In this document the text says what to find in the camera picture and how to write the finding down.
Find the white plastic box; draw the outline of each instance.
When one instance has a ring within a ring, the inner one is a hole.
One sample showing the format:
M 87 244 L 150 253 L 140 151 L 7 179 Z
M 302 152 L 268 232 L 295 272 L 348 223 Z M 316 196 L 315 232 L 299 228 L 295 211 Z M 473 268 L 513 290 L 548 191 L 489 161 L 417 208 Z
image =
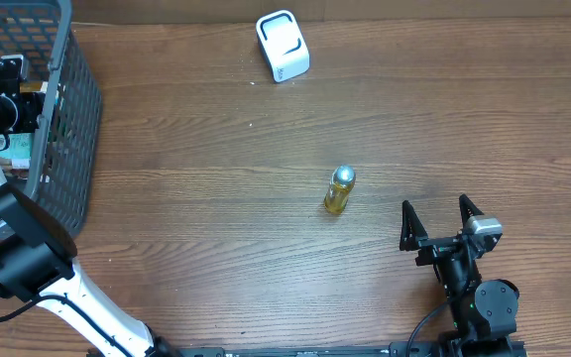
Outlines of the white plastic box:
M 283 82 L 309 69 L 309 52 L 290 11 L 280 10 L 259 19 L 257 37 L 275 82 Z

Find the wooden table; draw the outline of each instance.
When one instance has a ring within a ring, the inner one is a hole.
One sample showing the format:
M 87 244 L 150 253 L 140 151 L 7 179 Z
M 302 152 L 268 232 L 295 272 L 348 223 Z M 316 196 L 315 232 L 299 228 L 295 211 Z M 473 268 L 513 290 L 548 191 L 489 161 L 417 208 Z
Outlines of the wooden table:
M 521 290 L 514 339 L 571 355 L 571 19 L 302 31 L 311 69 L 275 85 L 253 24 L 77 28 L 104 97 L 88 274 L 177 346 L 405 340 L 444 295 L 398 249 L 400 203 L 444 236 L 466 192 L 504 224 L 479 266 Z M 332 217 L 342 163 L 357 183 Z M 0 324 L 0 356 L 88 347 L 42 310 Z

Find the small bottle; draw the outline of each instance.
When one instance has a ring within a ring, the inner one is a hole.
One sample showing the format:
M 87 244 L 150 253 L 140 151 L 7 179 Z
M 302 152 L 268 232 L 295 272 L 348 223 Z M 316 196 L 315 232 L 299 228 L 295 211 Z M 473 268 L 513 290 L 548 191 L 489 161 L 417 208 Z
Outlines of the small bottle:
M 340 214 L 347 205 L 349 191 L 356 183 L 356 173 L 348 165 L 341 165 L 334 171 L 329 181 L 329 188 L 323 203 L 325 209 L 332 214 Z

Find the plastic basket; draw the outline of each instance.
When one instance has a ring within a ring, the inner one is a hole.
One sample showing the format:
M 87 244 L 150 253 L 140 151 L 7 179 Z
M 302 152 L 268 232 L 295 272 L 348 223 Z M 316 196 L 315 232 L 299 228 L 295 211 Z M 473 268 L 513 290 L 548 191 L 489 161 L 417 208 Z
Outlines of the plastic basket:
M 48 82 L 23 192 L 73 237 L 84 223 L 102 112 L 100 90 L 71 29 L 68 0 L 0 0 L 0 57 L 22 54 Z M 0 226 L 0 239 L 11 234 Z

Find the yellow liquid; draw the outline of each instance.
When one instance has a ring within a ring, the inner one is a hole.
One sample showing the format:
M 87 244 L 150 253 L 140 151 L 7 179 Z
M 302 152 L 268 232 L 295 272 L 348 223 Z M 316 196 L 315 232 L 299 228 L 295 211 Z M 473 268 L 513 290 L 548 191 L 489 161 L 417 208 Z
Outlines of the yellow liquid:
M 347 199 L 349 198 L 349 191 L 352 190 L 352 187 L 353 185 L 344 186 L 336 182 L 331 184 L 323 200 L 325 209 L 332 214 L 341 214 L 341 212 L 345 210 Z

